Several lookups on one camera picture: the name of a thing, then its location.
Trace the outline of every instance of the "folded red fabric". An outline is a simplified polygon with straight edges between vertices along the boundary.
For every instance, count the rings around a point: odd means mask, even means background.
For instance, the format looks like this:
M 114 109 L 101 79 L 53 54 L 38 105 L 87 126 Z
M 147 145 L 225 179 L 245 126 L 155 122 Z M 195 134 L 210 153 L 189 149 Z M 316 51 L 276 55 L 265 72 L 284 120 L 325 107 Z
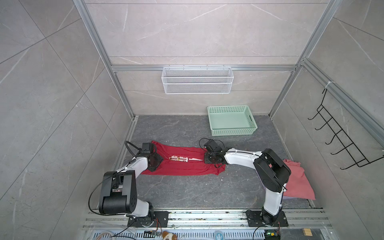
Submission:
M 284 196 L 315 200 L 313 189 L 304 174 L 304 168 L 300 167 L 300 163 L 288 159 L 284 159 L 284 162 L 291 170 Z
M 180 162 L 169 159 L 172 156 L 204 159 L 204 149 L 198 147 L 172 147 L 156 141 L 152 141 L 152 143 L 156 145 L 157 153 L 160 154 L 164 160 L 156 171 L 151 172 L 145 170 L 141 174 L 170 176 L 219 175 L 225 170 L 225 165 L 217 167 L 217 164 L 206 164 L 204 161 L 188 160 L 188 162 Z

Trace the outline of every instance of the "black mounting plate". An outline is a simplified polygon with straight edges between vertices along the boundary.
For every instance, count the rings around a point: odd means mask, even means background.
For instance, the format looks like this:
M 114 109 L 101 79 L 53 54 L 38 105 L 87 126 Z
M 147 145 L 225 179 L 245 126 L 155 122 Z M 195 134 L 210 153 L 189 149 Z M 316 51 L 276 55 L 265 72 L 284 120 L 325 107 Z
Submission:
M 160 226 L 161 227 L 167 227 L 168 226 L 168 215 L 169 215 L 169 212 L 167 211 L 158 211 L 158 212 L 154 212 L 154 215 L 155 215 L 155 218 L 157 218 L 159 220 L 159 223 L 160 223 Z M 129 217 L 128 219 L 128 226 L 132 224 L 132 227 L 143 227 L 143 225 L 141 225 L 140 221 L 134 219 L 133 217 Z M 156 219 L 154 221 L 154 223 L 149 226 L 149 227 L 156 227 Z
M 261 211 L 252 211 L 252 210 L 247 210 L 245 212 L 245 214 L 247 215 L 249 227 L 264 226 L 261 213 L 262 213 Z M 278 215 L 276 223 L 270 227 L 278 227 L 279 226 L 278 222 L 280 222 L 280 227 L 288 227 L 288 221 L 283 211 L 281 211 L 280 214 Z

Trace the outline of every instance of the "mint green tray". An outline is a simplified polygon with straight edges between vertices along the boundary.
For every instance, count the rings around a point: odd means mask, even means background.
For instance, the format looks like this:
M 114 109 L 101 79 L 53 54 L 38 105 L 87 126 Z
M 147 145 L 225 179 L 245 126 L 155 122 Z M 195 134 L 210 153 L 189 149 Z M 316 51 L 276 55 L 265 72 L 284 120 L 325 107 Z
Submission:
M 247 105 L 209 106 L 207 109 L 212 136 L 251 135 L 257 129 Z

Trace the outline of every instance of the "brown and white stuffed animal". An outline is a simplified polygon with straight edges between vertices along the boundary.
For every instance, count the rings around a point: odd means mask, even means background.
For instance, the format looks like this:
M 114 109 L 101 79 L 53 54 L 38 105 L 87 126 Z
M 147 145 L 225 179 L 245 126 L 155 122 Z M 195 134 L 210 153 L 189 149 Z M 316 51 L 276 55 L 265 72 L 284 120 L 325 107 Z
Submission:
M 163 232 L 162 234 L 163 240 L 177 240 L 177 236 L 173 233 Z

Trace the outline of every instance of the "pink cloth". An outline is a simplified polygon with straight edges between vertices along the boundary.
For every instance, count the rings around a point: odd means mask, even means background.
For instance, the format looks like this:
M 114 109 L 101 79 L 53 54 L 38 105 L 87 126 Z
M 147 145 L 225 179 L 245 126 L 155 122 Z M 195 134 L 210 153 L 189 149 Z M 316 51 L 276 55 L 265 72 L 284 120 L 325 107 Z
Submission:
M 284 159 L 284 162 L 291 170 L 291 175 L 283 196 L 315 200 L 313 189 L 304 174 L 304 168 L 300 167 L 300 163 L 288 159 Z

